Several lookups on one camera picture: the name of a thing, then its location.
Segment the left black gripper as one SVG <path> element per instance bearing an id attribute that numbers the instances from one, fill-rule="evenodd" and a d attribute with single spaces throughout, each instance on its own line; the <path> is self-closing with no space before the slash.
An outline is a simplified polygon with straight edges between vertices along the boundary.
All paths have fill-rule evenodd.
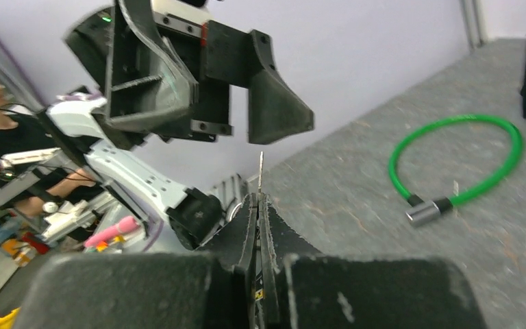
<path id="1" fill-rule="evenodd" d="M 106 122 L 162 138 L 229 136 L 230 88 L 248 88 L 248 143 L 314 129 L 277 70 L 272 38 L 216 22 L 203 1 L 115 1 L 64 39 L 105 95 Z"/>

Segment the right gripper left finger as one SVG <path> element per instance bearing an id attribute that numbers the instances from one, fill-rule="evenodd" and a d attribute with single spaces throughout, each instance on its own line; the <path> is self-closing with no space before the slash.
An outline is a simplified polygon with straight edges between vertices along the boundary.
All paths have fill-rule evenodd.
<path id="1" fill-rule="evenodd" d="M 255 195 L 189 253 L 62 254 L 37 273 L 15 328 L 252 328 Z"/>

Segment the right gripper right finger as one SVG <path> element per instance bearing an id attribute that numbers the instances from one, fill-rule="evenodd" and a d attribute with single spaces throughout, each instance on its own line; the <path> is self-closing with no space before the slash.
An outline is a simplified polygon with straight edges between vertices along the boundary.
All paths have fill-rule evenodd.
<path id="1" fill-rule="evenodd" d="M 466 276 L 438 257 L 320 253 L 258 197 L 259 328 L 485 328 Z"/>

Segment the panda keychain with key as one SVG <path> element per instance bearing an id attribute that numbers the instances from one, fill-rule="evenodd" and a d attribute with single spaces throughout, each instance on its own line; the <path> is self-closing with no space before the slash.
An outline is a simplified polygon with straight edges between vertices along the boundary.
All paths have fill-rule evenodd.
<path id="1" fill-rule="evenodd" d="M 254 328 L 263 329 L 265 328 L 264 324 L 264 314 L 262 310 L 262 304 L 261 301 L 264 297 L 264 289 L 263 289 L 263 279 L 262 279 L 262 260 L 261 260 L 261 242 L 260 242 L 260 198 L 262 194 L 262 174 L 263 174 L 263 166 L 264 166 L 264 152 L 260 152 L 260 159 L 259 159 L 259 169 L 258 169 L 258 187 L 256 190 L 256 230 L 255 230 L 255 250 L 256 250 L 256 256 L 257 261 L 255 264 L 255 270 L 256 270 L 256 276 L 255 276 L 255 325 Z"/>

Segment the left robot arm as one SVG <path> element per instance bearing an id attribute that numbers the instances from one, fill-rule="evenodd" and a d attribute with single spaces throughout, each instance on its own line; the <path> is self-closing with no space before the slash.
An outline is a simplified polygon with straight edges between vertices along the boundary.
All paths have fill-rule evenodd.
<path id="1" fill-rule="evenodd" d="M 248 92 L 249 143 L 314 128 L 313 111 L 277 70 L 272 38 L 215 21 L 204 1 L 114 1 L 79 19 L 64 40 L 101 96 L 67 95 L 41 110 L 40 122 L 78 167 L 168 232 L 169 249 L 198 247 L 223 210 L 215 196 L 135 157 L 148 135 L 207 143 L 232 135 L 232 86 Z"/>

